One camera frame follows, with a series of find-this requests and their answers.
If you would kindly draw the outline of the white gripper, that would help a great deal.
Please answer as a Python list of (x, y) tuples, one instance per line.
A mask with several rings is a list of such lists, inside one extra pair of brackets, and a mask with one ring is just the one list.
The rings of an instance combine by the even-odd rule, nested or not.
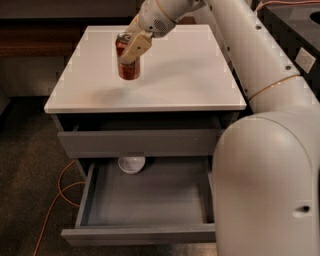
[(130, 33), (128, 45), (119, 57), (121, 64), (131, 64), (152, 46), (152, 36), (166, 36), (176, 26), (180, 15), (175, 0), (145, 0), (126, 31)]

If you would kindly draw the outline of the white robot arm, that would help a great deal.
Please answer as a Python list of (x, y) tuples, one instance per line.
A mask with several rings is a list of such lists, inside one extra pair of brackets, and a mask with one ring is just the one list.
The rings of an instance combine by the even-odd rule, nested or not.
[(320, 256), (320, 103), (245, 0), (144, 0), (122, 62), (207, 7), (253, 111), (213, 155), (218, 256)]

